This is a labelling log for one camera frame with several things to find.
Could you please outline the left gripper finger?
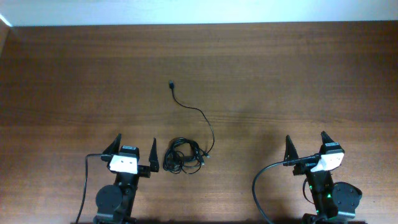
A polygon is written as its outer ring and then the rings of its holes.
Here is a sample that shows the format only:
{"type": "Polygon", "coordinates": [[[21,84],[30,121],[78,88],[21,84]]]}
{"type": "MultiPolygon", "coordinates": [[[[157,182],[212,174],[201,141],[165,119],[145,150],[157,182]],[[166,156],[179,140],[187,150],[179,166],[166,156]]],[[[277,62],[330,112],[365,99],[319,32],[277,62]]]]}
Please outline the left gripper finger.
{"type": "Polygon", "coordinates": [[[152,147],[149,154],[149,166],[151,172],[159,171],[159,158],[157,155],[157,140],[153,139],[152,147]]]}
{"type": "Polygon", "coordinates": [[[103,151],[103,155],[113,155],[119,152],[122,134],[119,133],[115,140],[103,151]]]}

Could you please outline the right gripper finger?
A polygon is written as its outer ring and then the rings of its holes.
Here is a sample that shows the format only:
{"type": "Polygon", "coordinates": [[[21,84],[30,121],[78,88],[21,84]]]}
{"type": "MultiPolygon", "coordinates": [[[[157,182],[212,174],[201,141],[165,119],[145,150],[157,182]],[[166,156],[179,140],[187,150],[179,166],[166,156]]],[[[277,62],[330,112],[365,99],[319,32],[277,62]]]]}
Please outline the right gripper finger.
{"type": "Polygon", "coordinates": [[[284,162],[292,161],[298,159],[299,156],[297,154],[297,150],[290,138],[289,135],[285,137],[285,154],[284,154],[284,162]]]}
{"type": "Polygon", "coordinates": [[[320,135],[322,138],[322,144],[328,144],[328,143],[334,142],[334,140],[332,140],[332,138],[329,137],[329,135],[327,135],[327,133],[325,131],[322,131],[320,135]]]}

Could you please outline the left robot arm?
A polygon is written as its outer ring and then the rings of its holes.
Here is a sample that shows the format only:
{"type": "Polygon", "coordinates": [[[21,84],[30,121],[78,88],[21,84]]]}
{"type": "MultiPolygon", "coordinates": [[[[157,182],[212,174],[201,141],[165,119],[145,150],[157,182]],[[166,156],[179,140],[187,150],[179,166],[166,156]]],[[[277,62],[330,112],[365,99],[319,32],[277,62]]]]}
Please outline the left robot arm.
{"type": "Polygon", "coordinates": [[[102,187],[96,194],[97,213],[94,223],[133,224],[131,216],[140,178],[149,178],[159,171],[157,141],[154,139],[149,154],[149,165],[139,164],[139,148],[122,146],[121,135],[103,151],[101,160],[116,175],[113,184],[102,187]]]}

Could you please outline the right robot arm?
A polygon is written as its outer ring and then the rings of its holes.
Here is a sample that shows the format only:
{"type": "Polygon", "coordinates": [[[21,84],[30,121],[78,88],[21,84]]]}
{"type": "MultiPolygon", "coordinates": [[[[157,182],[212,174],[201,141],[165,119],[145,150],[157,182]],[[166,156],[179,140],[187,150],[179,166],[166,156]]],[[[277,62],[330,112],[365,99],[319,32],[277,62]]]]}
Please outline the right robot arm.
{"type": "Polygon", "coordinates": [[[284,165],[292,166],[293,175],[305,175],[316,214],[304,214],[302,223],[348,223],[355,218],[362,191],[347,182],[334,182],[332,170],[338,168],[345,155],[342,146],[321,132],[318,153],[299,157],[289,136],[285,138],[284,165]]]}

